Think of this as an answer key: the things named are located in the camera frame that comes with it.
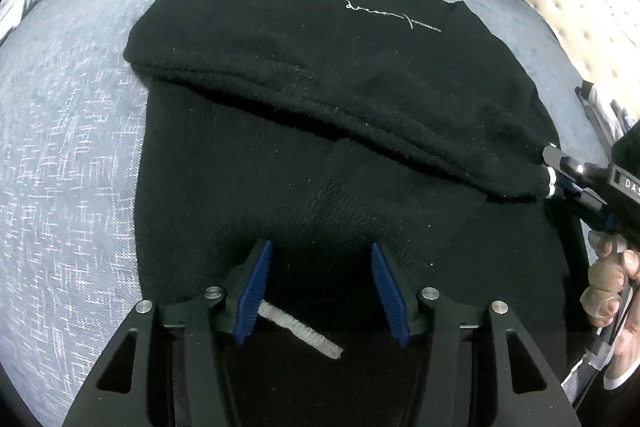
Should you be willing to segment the person's right hand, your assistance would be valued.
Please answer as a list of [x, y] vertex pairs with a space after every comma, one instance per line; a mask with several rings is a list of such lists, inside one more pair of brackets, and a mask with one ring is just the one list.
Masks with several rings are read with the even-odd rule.
[[[627, 247], [619, 235], [588, 232], [588, 242], [598, 260], [588, 271], [589, 286], [580, 302], [593, 326], [606, 327], [614, 321], [628, 283], [639, 282], [639, 253]], [[606, 390], [622, 387], [639, 368], [639, 291], [628, 308], [626, 322], [615, 340], [613, 356], [604, 375]]]

